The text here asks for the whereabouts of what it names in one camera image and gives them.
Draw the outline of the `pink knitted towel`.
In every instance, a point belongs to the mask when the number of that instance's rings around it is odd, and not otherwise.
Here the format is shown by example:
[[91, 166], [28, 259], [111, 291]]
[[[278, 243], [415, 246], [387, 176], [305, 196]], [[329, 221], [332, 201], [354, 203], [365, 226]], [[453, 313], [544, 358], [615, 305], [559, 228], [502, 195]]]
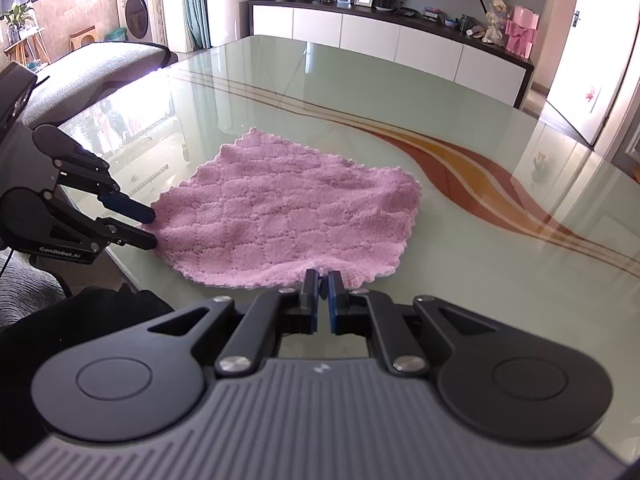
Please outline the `pink knitted towel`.
[[341, 273], [359, 287], [395, 273], [422, 190], [399, 167], [369, 168], [250, 129], [160, 194], [146, 232], [188, 280], [258, 288]]

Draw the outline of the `grey sofa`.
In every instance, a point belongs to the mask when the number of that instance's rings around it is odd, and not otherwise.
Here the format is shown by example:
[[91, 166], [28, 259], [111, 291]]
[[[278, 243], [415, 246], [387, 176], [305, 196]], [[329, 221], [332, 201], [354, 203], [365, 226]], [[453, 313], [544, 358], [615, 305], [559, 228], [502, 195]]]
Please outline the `grey sofa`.
[[32, 129], [62, 125], [130, 82], [177, 61], [161, 44], [88, 44], [40, 70], [21, 122]]

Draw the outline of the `white washing machine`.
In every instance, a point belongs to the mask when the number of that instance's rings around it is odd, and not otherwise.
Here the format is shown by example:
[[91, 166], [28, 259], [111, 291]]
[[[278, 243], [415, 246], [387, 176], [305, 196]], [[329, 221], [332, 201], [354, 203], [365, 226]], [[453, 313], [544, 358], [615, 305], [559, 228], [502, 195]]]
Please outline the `white washing machine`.
[[116, 0], [119, 25], [130, 42], [167, 44], [163, 0]]

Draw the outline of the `teal curtain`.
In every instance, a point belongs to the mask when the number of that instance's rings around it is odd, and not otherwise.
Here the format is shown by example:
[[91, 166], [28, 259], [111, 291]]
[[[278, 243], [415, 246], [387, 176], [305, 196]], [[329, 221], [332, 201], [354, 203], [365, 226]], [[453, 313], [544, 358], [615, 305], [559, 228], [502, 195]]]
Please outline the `teal curtain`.
[[206, 0], [183, 0], [186, 11], [186, 26], [194, 42], [199, 49], [209, 49], [210, 44], [208, 12]]

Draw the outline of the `white dark-topped sideboard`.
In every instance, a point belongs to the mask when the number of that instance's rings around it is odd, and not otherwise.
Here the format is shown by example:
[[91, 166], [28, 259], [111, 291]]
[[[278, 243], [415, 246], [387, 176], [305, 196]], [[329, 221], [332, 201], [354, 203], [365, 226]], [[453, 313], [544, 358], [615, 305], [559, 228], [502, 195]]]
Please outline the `white dark-topped sideboard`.
[[302, 0], [252, 0], [250, 33], [340, 48], [461, 84], [506, 105], [524, 102], [532, 62], [425, 18]]

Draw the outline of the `pink gift box with bow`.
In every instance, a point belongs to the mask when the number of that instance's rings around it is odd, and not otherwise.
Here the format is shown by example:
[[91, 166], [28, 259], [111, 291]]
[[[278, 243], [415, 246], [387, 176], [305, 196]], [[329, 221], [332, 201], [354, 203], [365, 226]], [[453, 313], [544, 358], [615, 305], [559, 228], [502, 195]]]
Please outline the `pink gift box with bow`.
[[506, 50], [529, 59], [536, 41], [539, 15], [524, 6], [514, 6], [506, 21]]

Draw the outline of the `doll figurine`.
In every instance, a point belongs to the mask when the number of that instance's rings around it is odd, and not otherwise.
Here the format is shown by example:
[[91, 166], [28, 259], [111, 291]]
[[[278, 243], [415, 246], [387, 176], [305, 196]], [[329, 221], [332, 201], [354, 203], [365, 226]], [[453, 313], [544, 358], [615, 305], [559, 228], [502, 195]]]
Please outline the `doll figurine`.
[[487, 27], [482, 41], [484, 44], [504, 46], [504, 30], [509, 17], [509, 8], [503, 0], [492, 0], [486, 12]]

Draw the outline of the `white door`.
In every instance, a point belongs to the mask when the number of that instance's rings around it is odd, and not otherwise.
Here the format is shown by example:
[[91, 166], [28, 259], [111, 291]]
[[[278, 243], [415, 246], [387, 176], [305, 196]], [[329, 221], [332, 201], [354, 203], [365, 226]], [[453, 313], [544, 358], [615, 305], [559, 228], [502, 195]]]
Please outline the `white door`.
[[638, 24], [639, 0], [576, 0], [548, 103], [589, 144], [604, 126]]

